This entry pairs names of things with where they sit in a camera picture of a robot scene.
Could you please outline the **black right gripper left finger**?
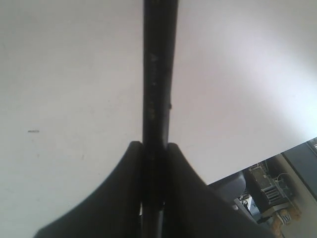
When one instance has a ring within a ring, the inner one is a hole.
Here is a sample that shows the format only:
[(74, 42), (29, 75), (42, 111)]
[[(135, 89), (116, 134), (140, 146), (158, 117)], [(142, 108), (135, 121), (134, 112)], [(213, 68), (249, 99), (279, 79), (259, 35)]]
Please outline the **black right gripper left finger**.
[(84, 201), (41, 228), (37, 238), (137, 238), (143, 145), (129, 144), (107, 179)]

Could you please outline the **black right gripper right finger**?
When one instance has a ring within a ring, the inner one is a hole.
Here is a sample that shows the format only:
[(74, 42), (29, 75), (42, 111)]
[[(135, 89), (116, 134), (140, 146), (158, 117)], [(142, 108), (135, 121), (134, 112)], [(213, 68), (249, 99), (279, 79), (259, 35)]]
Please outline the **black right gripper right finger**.
[(165, 234), (168, 238), (272, 238), (208, 187), (175, 143), (167, 146)]

